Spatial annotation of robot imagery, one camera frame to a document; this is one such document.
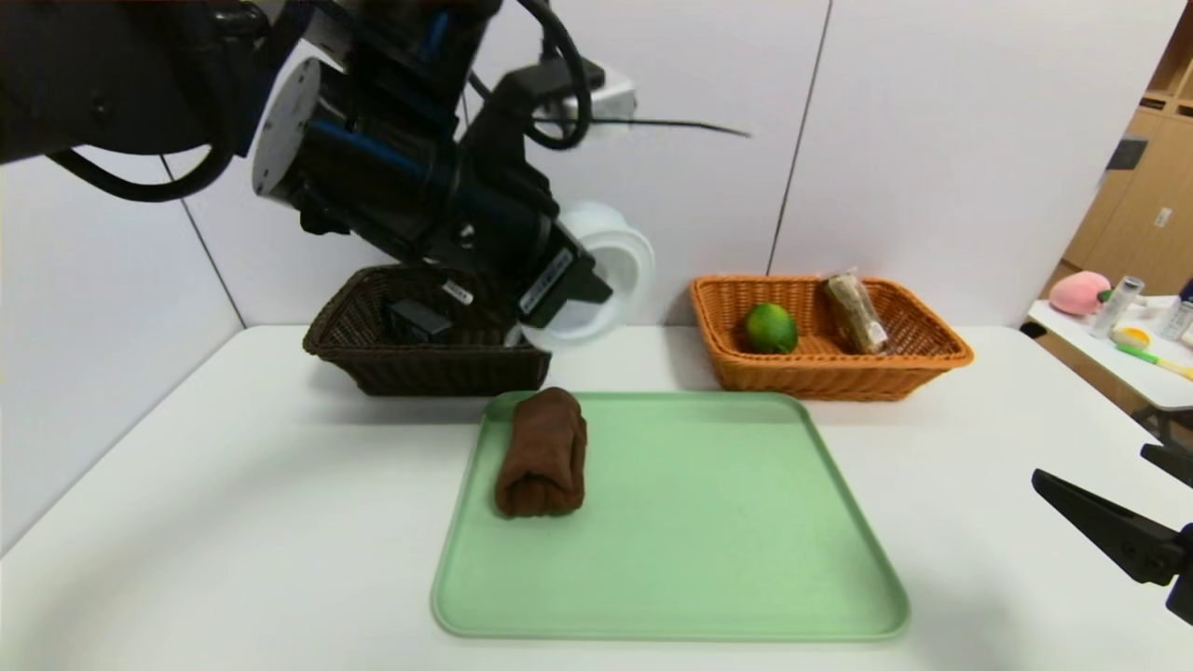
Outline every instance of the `wooden cabinet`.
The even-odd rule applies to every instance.
[[[1160,112],[1141,109],[1136,112],[1135,118],[1131,119],[1131,124],[1126,127],[1129,134],[1142,135],[1150,141],[1143,161],[1146,161],[1151,156],[1151,152],[1155,148],[1156,134],[1163,121],[1164,117]],[[1077,267],[1086,267],[1090,254],[1094,252],[1094,247],[1098,245],[1098,240],[1106,230],[1106,224],[1109,223],[1111,217],[1126,195],[1127,187],[1130,187],[1142,168],[1143,166],[1139,165],[1136,170],[1115,170],[1106,174],[1102,187],[1098,191],[1098,197],[1094,198],[1094,204],[1086,213],[1086,218],[1081,222],[1081,228],[1077,229],[1077,234],[1074,235],[1073,241],[1069,242],[1069,248],[1064,251],[1064,260]]]
[[[1193,277],[1193,119],[1157,121],[1141,133],[1151,143],[1135,174],[1125,185],[1107,179],[1065,259],[1111,282],[1135,275],[1148,294],[1175,294]]]
[[[1193,277],[1193,4],[1187,4],[1127,127],[1150,142],[1133,171],[1111,171],[1064,260],[1148,294]]]

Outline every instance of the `orange wicker basket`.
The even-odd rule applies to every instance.
[[[890,337],[880,355],[848,353],[817,277],[729,275],[693,282],[692,303],[721,386],[801,399],[894,401],[973,361],[973,350],[914,294],[885,279],[864,282]],[[792,353],[749,353],[742,322],[764,302],[783,306],[799,326]]]

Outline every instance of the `plastic wrapper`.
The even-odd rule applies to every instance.
[[[878,319],[878,310],[870,300],[870,291],[853,271],[826,279],[824,291],[833,306],[836,322],[845,330],[857,353],[877,355],[886,349],[886,343],[890,340],[886,330]]]

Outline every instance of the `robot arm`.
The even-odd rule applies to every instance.
[[[282,86],[260,124],[254,191],[298,210],[309,233],[356,233],[409,265],[484,273],[521,322],[542,327],[567,300],[601,303],[611,290],[560,224],[524,134],[538,133],[536,109],[574,96],[579,122],[544,143],[577,144],[604,73],[542,0],[519,2],[561,57],[507,74],[459,142],[456,109],[501,0],[2,2],[0,162],[45,154],[122,198],[191,195],[248,153],[278,69],[307,38],[344,69],[311,59]],[[137,185],[78,144],[210,149],[174,183]]]

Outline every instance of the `floor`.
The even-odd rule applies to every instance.
[[[1078,270],[1080,269],[1076,266],[1062,260],[1056,266],[1056,270],[1052,272],[1052,277],[1049,278],[1047,284],[1045,284],[1044,289],[1040,291],[1040,297],[1046,298],[1049,290],[1052,289],[1052,284],[1056,284],[1056,282],[1062,277],[1073,275]],[[1089,357],[1081,353],[1076,347],[1073,347],[1061,338],[1057,338],[1051,333],[1046,333],[1036,341],[1052,356],[1061,359],[1062,363],[1071,368],[1074,373],[1080,375],[1086,382],[1089,383],[1090,387],[1098,389],[1114,405],[1123,408],[1123,411],[1127,414],[1148,407],[1146,401],[1131,390],[1130,387],[1120,382],[1113,375],[1106,373],[1100,365],[1090,361]],[[1181,443],[1193,445],[1193,431],[1174,425],[1173,435]]]

